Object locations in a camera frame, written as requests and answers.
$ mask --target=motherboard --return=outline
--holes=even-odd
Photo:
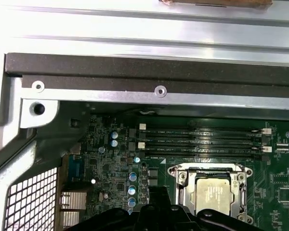
[[[92,115],[68,165],[68,182],[92,184],[80,220],[132,213],[165,186],[194,215],[211,208],[289,231],[289,121]]]

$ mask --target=metal mesh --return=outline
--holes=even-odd
[[[57,168],[10,189],[5,231],[53,231]]]

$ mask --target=cpu socket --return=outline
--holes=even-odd
[[[182,163],[168,168],[176,180],[176,204],[194,215],[209,208],[249,224],[247,178],[250,168],[237,164]]]

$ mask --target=green circuit board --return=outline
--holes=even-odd
[[[289,121],[92,115],[80,154],[69,157],[69,181],[95,179],[82,220],[113,207],[132,212],[147,203],[148,186],[166,186],[174,204],[176,183],[167,169],[180,163],[252,169],[253,225],[289,231]]]

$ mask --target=blue capacitor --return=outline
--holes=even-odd
[[[131,172],[129,175],[130,181],[136,181],[137,180],[137,175],[134,172]]]
[[[111,145],[111,147],[117,147],[118,141],[112,140],[112,141],[110,142],[110,145]]]
[[[135,163],[139,163],[139,162],[140,162],[140,158],[139,158],[139,157],[135,157],[135,158],[134,158],[134,162],[135,162]]]
[[[113,131],[111,134],[110,134],[110,137],[113,138],[113,139],[116,139],[118,138],[119,134],[116,132],[116,131]]]
[[[134,195],[136,193],[136,187],[134,185],[131,185],[127,192],[129,193],[129,195]]]
[[[136,206],[136,200],[135,198],[131,197],[128,201],[127,201],[127,205],[130,207],[130,208],[134,208]]]

